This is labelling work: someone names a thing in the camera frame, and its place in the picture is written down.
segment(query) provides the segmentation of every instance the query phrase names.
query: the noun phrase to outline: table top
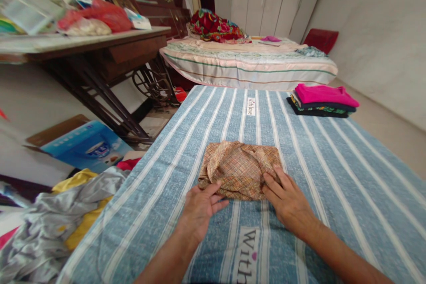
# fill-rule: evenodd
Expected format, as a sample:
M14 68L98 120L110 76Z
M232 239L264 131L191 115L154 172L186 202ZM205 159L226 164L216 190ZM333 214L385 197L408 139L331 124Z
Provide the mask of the table top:
M61 34L0 37L0 61L24 63L40 61L64 55L96 50L111 45L161 36L170 27L152 27L152 30L130 30L99 36L65 36Z

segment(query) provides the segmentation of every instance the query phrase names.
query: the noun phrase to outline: bed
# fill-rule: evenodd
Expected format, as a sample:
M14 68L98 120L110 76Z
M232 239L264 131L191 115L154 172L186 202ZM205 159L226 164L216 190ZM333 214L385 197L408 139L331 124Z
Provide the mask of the bed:
M279 47L259 40L225 44L187 38L169 41L160 53L183 77L210 86L291 91L299 83L329 84L336 77L330 58L306 56L298 47L286 38Z
M176 226L206 146L223 140L276 146L323 223L394 282L424 283L424 181L351 119L296 116L288 94L195 86L58 283L132 283ZM247 114L248 98L255 99L254 115ZM235 200L212 218L183 282L236 282L238 250L253 230L247 283L338 280L267 201Z

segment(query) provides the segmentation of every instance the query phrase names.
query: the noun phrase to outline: stack of folded clothes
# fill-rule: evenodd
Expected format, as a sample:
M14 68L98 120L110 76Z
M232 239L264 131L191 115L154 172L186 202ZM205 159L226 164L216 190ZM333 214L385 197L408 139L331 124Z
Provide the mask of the stack of folded clothes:
M297 115L347 118L356 112L359 103L346 92L345 87L319 85L307 87L299 84L287 98Z

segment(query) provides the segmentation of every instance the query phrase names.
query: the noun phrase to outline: hand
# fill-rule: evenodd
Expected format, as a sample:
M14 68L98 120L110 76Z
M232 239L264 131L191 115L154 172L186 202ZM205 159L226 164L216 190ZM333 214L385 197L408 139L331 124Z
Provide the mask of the hand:
M203 241L207 234L210 218L229 204L229 200L221 201L223 195L215 194L220 188L221 181L212 183L201 190L193 187L186 195L183 213L179 219L177 229L182 229L198 243Z
M272 176L265 174L266 184L262 191L275 208L278 220L303 241L315 234L322 223L316 218L303 192L280 166L274 170L281 181L279 185Z

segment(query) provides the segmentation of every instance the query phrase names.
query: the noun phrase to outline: pink shirt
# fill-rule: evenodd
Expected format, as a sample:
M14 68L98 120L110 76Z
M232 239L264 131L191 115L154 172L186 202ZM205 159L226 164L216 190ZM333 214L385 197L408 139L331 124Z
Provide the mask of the pink shirt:
M359 102L355 100L345 87L328 87L325 85L308 87L299 84L295 89L302 103L341 103L352 107L359 107Z

